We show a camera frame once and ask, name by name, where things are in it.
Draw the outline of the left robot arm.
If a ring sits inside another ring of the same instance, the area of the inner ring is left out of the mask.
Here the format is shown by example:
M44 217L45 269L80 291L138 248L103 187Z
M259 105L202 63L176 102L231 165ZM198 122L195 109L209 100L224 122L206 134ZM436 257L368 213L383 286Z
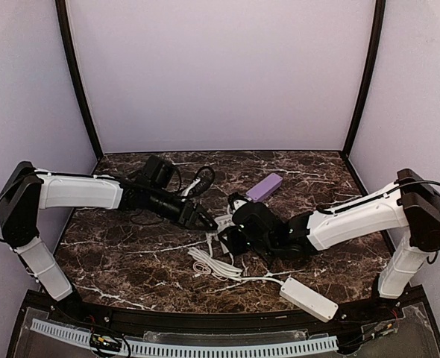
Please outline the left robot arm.
M213 169L203 166L190 185L169 191L174 176L180 176L179 168L154 155L126 178L50 172L22 161L0 193L0 242L10 247L53 300L73 299L74 285L41 238L39 212L58 208L146 210L185 230L217 230L214 218L194 201L212 186Z

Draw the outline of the white plug with cable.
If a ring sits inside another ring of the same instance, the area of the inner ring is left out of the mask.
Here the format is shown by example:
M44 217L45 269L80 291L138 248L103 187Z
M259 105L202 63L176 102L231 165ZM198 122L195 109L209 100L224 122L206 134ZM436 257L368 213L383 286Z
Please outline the white plug with cable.
M278 280L269 276L245 276L243 269L235 267L232 254L230 254L232 263L226 263L213 257L213 235L211 233L208 233L206 235L206 243L208 251L203 251L196 247L191 247L188 250L188 255L194 260L192 268L197 275L208 274L213 276L217 280L232 280L239 283L244 283L248 281L269 281L279 285L282 285L284 283L282 280Z

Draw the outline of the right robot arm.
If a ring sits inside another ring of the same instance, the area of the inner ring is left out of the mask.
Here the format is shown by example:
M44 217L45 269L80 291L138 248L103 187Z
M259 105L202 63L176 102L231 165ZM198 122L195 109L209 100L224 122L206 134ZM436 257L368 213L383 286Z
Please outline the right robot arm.
M402 169L396 181L354 201L281 220L264 203L231 195L232 222L218 234L233 255L253 251L267 263L306 262L341 242L403 228L400 245L380 273L381 298L399 298L428 256L440 251L439 183Z

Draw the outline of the white cube socket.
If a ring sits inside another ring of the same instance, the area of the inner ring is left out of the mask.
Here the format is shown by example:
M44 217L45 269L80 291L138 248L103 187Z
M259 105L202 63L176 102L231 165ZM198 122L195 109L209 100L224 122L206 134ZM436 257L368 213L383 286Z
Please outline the white cube socket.
M218 224L218 231L224 230L226 227L234 226L231 214L225 214L215 218L215 222Z

